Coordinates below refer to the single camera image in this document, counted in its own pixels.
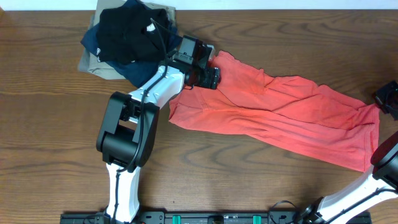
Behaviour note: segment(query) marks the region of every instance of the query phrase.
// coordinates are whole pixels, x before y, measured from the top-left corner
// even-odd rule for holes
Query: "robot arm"
[[[372,166],[343,190],[318,199],[298,219],[303,223],[347,223],[357,214],[398,197],[398,132],[383,142],[371,158]]]
[[[138,212],[140,167],[152,152],[160,109],[185,85],[216,89],[220,71],[208,67],[213,52],[213,46],[184,36],[173,59],[167,58],[168,65],[161,65],[145,85],[129,94],[112,94],[96,143],[109,172],[108,219],[130,223]],[[136,130],[121,126],[119,120],[137,123]]]

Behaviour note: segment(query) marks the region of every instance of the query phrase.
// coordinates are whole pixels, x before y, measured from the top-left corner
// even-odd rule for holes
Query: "wood grain surface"
[[[63,212],[108,204],[109,177],[95,141],[114,91],[126,80],[80,73],[80,40],[92,11],[5,12],[0,20],[0,223],[58,223]],[[398,79],[397,11],[178,11],[181,34],[197,36],[271,76],[300,75],[372,103]],[[139,198],[168,211],[300,207],[359,172],[248,136],[187,131],[160,114]],[[398,122],[380,115],[380,142]],[[398,200],[370,209],[397,223]]]

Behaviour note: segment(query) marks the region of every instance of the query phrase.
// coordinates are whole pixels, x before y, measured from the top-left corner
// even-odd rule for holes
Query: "black cloth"
[[[126,3],[122,7],[133,7],[136,4],[140,4],[137,0],[127,0]],[[97,49],[98,49],[98,42],[96,38],[96,33],[98,31],[99,24],[95,25],[93,28],[89,29],[86,34],[84,35],[83,39],[81,40],[81,44],[93,55],[98,56]],[[168,26],[169,31],[173,34],[177,34],[178,30],[176,27],[172,27],[171,25]],[[168,39],[169,42],[167,43],[167,51],[176,48],[181,44],[182,38],[169,34]],[[159,66],[159,62],[147,62],[143,60],[136,60],[135,62],[129,63],[128,65],[122,65],[118,62],[109,61],[106,62],[108,65],[113,67],[119,74],[124,76],[127,80],[129,80],[134,86],[140,88],[143,84],[148,82],[150,78],[152,78],[156,71],[157,67]]]
[[[99,61],[127,65],[133,60],[158,62],[164,59],[162,39],[157,32],[162,34],[163,41],[168,34],[160,28],[147,31],[151,18],[162,27],[169,26],[164,9],[146,10],[143,4],[105,9],[99,17],[96,33]]]

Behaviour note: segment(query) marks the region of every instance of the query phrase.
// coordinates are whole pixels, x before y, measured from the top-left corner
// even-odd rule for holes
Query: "navy blue cloth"
[[[141,4],[136,0],[127,0],[126,3],[121,7],[132,7],[136,4]],[[169,31],[173,34],[177,34],[176,27],[168,27]],[[97,55],[98,42],[96,38],[96,33],[98,30],[98,24],[93,28],[88,30],[81,40],[81,44],[93,55]],[[172,50],[181,44],[182,38],[177,35],[169,35],[169,42],[167,43],[168,51]],[[113,67],[118,73],[124,76],[127,80],[129,80],[134,86],[137,88],[141,87],[143,84],[148,82],[150,78],[152,78],[159,66],[158,62],[146,62],[146,61],[135,61],[128,65],[122,65],[117,62],[106,62],[108,65]]]

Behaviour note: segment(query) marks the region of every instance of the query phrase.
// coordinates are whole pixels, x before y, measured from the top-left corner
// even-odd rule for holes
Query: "beige cloth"
[[[98,0],[97,9],[93,19],[90,21],[89,29],[97,23],[100,22],[100,15],[104,9],[112,9],[115,7],[122,6],[126,1],[123,0]],[[167,17],[169,21],[175,25],[175,8],[170,6],[163,6],[154,3],[144,3],[147,7],[151,9],[165,9],[167,12]],[[83,55],[81,56],[79,63],[79,71],[88,72],[97,75],[101,78],[107,80],[114,79],[125,79],[124,76],[120,75],[113,67],[108,65],[106,62],[98,62],[97,57],[85,49]]]

